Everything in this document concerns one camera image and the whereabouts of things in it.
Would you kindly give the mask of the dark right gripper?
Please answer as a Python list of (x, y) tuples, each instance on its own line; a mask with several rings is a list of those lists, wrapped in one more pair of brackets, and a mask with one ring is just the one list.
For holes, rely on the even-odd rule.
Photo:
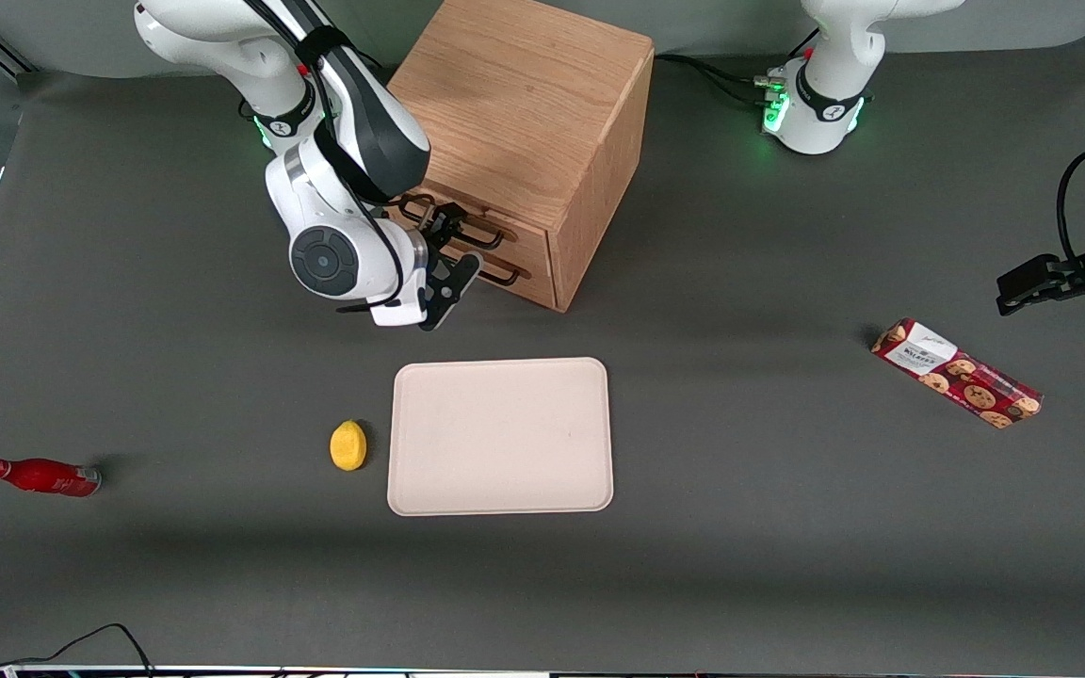
[[(425, 239), (434, 250), (443, 250), (449, 236), (460, 233), (465, 219), (465, 210), (457, 204), (434, 206), (425, 220)], [(422, 331), (434, 331), (445, 322), (447, 315), (462, 300), (483, 268), (481, 256), (430, 256), (426, 279), (419, 300), (425, 310), (425, 318), (418, 323)]]

